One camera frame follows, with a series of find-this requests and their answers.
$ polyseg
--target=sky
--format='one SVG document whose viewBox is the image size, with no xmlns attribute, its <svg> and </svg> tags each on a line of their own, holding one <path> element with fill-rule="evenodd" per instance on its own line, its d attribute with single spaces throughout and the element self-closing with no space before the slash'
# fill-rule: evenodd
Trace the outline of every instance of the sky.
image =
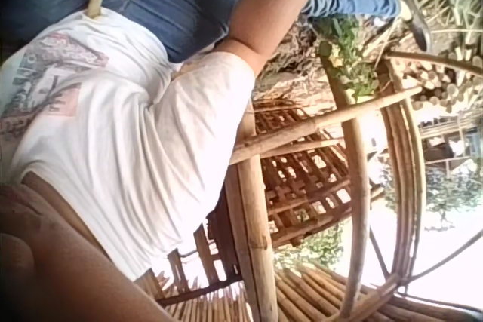
<svg viewBox="0 0 483 322">
<path fill-rule="evenodd" d="M 425 224 L 437 222 L 437 215 L 426 214 Z M 449 213 L 448 219 L 455 228 L 446 232 L 424 231 L 414 267 L 418 274 L 453 253 L 483 227 L 483 206 L 468 213 Z M 390 268 L 395 246 L 396 215 L 383 204 L 371 211 L 371 228 L 380 245 L 386 264 Z M 344 252 L 335 271 L 348 275 L 352 226 L 348 222 L 343 230 Z M 483 308 L 483 238 L 441 268 L 413 282 L 408 293 L 439 301 L 460 303 Z M 362 282 L 367 285 L 384 282 L 376 254 L 368 242 Z"/>
</svg>

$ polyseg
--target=tree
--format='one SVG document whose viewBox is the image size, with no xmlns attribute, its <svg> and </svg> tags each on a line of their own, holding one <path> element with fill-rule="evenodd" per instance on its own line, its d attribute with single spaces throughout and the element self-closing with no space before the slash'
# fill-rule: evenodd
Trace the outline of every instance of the tree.
<svg viewBox="0 0 483 322">
<path fill-rule="evenodd" d="M 395 211 L 395 190 L 392 171 L 388 164 L 384 164 L 382 174 L 387 206 Z M 438 167 L 427 167 L 426 184 L 426 211 L 438 213 L 441 217 L 441 227 L 428 230 L 442 231 L 451 228 L 451 221 L 448 220 L 449 212 L 470 211 L 483 202 L 483 185 L 478 170 L 455 173 L 446 177 L 444 170 Z"/>
<path fill-rule="evenodd" d="M 275 250 L 276 268 L 291 268 L 301 262 L 317 262 L 328 268 L 339 262 L 343 253 L 342 226 L 335 226 L 307 237 L 299 247 L 291 244 Z"/>
</svg>

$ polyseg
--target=green plant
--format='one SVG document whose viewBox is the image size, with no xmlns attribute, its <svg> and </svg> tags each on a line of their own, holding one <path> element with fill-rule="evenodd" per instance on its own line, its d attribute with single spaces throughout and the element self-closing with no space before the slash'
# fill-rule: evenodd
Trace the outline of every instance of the green plant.
<svg viewBox="0 0 483 322">
<path fill-rule="evenodd" d="M 359 21 L 347 16 L 321 18 L 315 28 L 324 39 L 319 56 L 333 58 L 335 69 L 346 80 L 345 88 L 353 91 L 355 102 L 359 97 L 373 95 L 377 79 L 372 65 L 364 61 L 359 47 Z M 325 53 L 327 43 L 332 44 L 331 54 Z"/>
<path fill-rule="evenodd" d="M 328 268 L 334 267 L 343 253 L 342 226 L 307 237 L 299 247 L 286 245 L 275 251 L 276 268 L 290 268 L 303 262 L 317 262 Z"/>
<path fill-rule="evenodd" d="M 389 165 L 383 168 L 383 184 L 387 206 L 396 210 L 395 190 L 392 171 Z M 451 224 L 448 213 L 466 212 L 475 209 L 483 202 L 481 177 L 479 173 L 458 173 L 446 177 L 445 171 L 437 167 L 426 168 L 426 212 L 437 213 L 441 225 Z"/>
</svg>

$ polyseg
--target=person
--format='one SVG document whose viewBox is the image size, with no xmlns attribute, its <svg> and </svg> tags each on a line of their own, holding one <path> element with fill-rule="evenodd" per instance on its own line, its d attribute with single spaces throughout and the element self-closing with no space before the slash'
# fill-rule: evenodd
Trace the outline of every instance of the person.
<svg viewBox="0 0 483 322">
<path fill-rule="evenodd" d="M 54 281 L 91 256 L 135 281 L 192 235 L 217 203 L 255 78 L 301 11 L 401 16 L 430 47 L 414 0 L 104 0 L 94 19 L 87 3 L 7 0 L 0 16 L 2 39 L 29 41 L 0 70 L 0 181 L 21 186 L 0 202 L 16 220 L 0 232 Z M 103 268 L 83 277 L 115 274 Z"/>
</svg>

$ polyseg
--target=graphic print on shirt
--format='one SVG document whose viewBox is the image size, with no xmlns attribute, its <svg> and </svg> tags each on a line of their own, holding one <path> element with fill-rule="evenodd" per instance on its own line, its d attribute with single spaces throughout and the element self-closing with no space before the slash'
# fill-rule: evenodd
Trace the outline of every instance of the graphic print on shirt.
<svg viewBox="0 0 483 322">
<path fill-rule="evenodd" d="M 108 60 L 66 34 L 52 32 L 32 41 L 12 82 L 15 92 L 0 117 L 0 136 L 19 139 L 40 112 L 74 116 L 81 85 L 54 90 L 65 77 L 104 67 Z"/>
</svg>

